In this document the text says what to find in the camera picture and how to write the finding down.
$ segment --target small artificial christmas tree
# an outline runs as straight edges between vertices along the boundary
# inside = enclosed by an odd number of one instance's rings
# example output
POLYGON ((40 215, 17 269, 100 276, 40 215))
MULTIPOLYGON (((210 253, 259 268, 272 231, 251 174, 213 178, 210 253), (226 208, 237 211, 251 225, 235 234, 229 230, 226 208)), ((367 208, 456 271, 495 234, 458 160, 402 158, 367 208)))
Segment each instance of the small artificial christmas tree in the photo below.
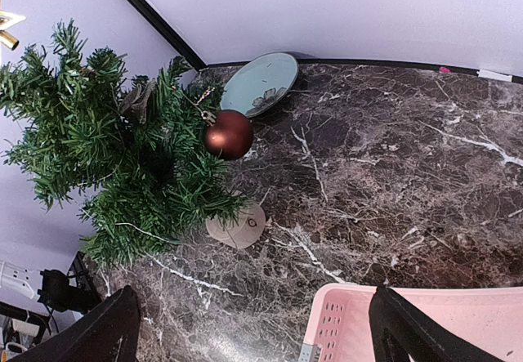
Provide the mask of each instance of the small artificial christmas tree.
POLYGON ((223 187, 225 165, 204 149, 205 123, 192 105, 203 97, 200 108, 216 111, 220 88, 181 89, 177 80, 190 67, 175 58, 156 83, 138 76, 125 93, 124 56, 97 49, 83 65, 85 42, 73 21, 58 24, 52 38, 57 67, 32 46, 20 64, 0 69, 0 107, 29 123, 6 162, 33 176, 49 208, 70 200, 71 190, 101 188, 81 213, 97 230, 86 239, 89 256, 103 266, 129 264, 207 217, 235 219, 245 198, 223 187))

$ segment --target red ornament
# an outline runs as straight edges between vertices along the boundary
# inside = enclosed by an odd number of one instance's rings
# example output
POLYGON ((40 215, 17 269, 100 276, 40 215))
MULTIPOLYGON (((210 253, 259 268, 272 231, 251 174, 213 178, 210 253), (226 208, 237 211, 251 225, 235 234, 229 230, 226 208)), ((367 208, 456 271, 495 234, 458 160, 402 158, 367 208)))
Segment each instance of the red ornament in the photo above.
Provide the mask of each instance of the red ornament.
POLYGON ((253 145, 253 127, 247 117, 238 111, 223 110, 216 117, 216 122, 208 123, 203 143, 207 151, 220 159, 240 159, 253 145))

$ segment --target wall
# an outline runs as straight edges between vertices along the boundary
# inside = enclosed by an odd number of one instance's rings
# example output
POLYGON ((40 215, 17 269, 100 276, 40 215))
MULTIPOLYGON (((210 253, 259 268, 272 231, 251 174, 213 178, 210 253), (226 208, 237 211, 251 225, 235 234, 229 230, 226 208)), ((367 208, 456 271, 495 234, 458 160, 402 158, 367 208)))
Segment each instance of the wall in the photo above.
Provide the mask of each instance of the wall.
MULTIPOLYGON (((2 9, 27 16, 10 29, 20 40, 16 51, 2 47, 4 63, 18 61, 23 46, 50 44, 52 26, 59 20, 74 18, 82 36, 89 38, 84 55, 98 47, 110 46, 118 54, 127 53, 129 75, 156 75, 176 52, 150 27, 125 0, 2 0, 2 9)), ((10 145, 3 139, 21 138, 20 126, 0 115, 0 151, 10 145)), ((46 213, 34 201, 29 176, 17 166, 0 164, 0 258, 34 269, 56 268, 67 271, 78 251, 78 237, 92 228, 77 219, 76 204, 53 208, 46 213)), ((45 313, 30 302, 0 288, 0 300, 45 313)))
POLYGON ((208 64, 271 51, 523 75, 523 0, 150 0, 208 64))

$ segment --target plate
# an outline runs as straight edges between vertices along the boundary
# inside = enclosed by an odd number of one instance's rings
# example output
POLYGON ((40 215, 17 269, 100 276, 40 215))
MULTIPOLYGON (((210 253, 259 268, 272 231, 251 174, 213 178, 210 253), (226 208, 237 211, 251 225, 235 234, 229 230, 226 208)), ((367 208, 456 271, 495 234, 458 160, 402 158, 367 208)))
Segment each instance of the plate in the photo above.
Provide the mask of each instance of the plate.
POLYGON ((226 84, 221 109, 251 118, 287 95, 297 77, 297 61, 287 53, 271 53, 252 60, 226 84))

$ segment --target marble countertop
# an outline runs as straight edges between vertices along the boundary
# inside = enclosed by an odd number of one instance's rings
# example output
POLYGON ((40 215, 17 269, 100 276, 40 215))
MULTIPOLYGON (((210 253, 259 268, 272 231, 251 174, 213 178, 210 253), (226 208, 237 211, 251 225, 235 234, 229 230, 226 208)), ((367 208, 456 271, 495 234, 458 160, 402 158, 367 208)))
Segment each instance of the marble countertop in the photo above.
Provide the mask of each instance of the marble countertop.
POLYGON ((141 295, 138 360, 296 361, 332 282, 523 285, 522 99, 521 85, 463 74, 301 65, 230 164, 266 211, 261 239, 235 250, 199 232, 98 273, 104 293, 141 295))

